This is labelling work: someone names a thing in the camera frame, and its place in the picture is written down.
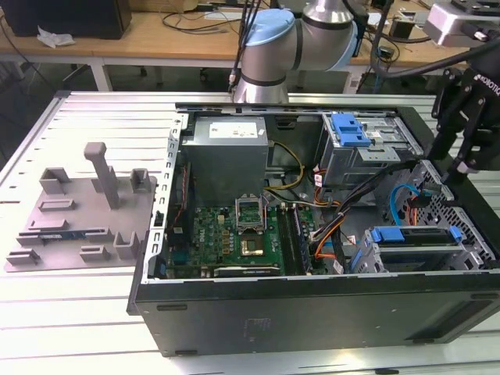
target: ram slot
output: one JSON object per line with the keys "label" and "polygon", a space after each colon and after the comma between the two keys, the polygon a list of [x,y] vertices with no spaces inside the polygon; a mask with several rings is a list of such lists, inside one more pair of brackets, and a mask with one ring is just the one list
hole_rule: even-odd
{"label": "ram slot", "polygon": [[302,233],[302,224],[300,218],[298,217],[297,207],[288,208],[287,211],[288,222],[292,232],[292,238],[294,243],[295,258],[300,259],[300,271],[301,274],[306,274],[311,270],[311,262],[309,260],[309,251],[307,245],[305,244],[305,237]]}
{"label": "ram slot", "polygon": [[278,232],[280,235],[281,253],[283,255],[285,275],[299,275],[298,260],[295,257],[292,238],[293,232],[288,225],[288,215],[286,209],[277,210]]}

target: white paper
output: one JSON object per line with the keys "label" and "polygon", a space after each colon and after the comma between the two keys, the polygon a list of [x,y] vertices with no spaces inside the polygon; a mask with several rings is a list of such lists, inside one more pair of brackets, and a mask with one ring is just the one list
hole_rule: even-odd
{"label": "white paper", "polygon": [[257,123],[211,123],[210,138],[257,138]]}
{"label": "white paper", "polygon": [[50,48],[63,45],[74,45],[75,41],[70,34],[53,34],[38,27],[37,39]]}
{"label": "white paper", "polygon": [[380,133],[378,131],[365,131],[365,134],[367,137],[372,137],[372,138],[382,138]]}
{"label": "white paper", "polygon": [[323,186],[323,176],[321,176],[320,174],[315,174],[314,175],[314,184],[318,188],[321,188]]}
{"label": "white paper", "polygon": [[342,275],[344,273],[344,267],[336,259],[334,260],[334,270],[338,275]]}
{"label": "white paper", "polygon": [[368,24],[371,26],[376,26],[380,22],[380,18],[382,18],[382,15],[377,12],[368,12]]}

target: gray vertical post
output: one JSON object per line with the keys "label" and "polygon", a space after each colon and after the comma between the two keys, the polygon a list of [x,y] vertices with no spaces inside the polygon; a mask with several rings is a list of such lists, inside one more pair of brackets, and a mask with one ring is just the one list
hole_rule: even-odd
{"label": "gray vertical post", "polygon": [[103,142],[88,142],[85,146],[84,156],[86,160],[90,160],[94,164],[97,178],[106,196],[109,208],[118,209],[118,186],[116,186],[116,180],[113,179],[113,176],[109,172],[108,163],[104,159],[105,153],[106,145]]}

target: electronic device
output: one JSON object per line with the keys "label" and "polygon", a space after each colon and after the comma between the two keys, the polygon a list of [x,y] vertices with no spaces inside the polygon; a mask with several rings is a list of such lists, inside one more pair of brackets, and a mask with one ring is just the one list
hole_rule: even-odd
{"label": "electronic device", "polygon": [[413,108],[179,115],[128,309],[162,355],[445,343],[500,310],[500,219]]}
{"label": "electronic device", "polygon": [[74,37],[120,39],[132,20],[128,0],[0,0],[15,35],[38,34],[38,27]]}
{"label": "electronic device", "polygon": [[386,2],[387,0],[372,0],[370,5],[375,9],[382,9]]}
{"label": "electronic device", "polygon": [[394,19],[392,20],[389,35],[392,37],[408,39],[414,26],[415,23],[413,21]]}

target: black box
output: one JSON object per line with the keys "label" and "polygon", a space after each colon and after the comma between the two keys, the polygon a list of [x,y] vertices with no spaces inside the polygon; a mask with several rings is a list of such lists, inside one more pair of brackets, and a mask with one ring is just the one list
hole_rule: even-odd
{"label": "black box", "polygon": [[5,19],[18,37],[54,34],[120,39],[130,25],[128,0],[0,0]]}
{"label": "black box", "polygon": [[[394,111],[421,146],[432,143],[415,109]],[[435,173],[451,161],[432,162]],[[500,219],[477,189],[468,179],[450,189],[453,204],[500,249]],[[143,264],[139,257],[127,311],[142,315],[164,356],[447,343],[500,310],[500,276],[482,270],[141,284]]]}

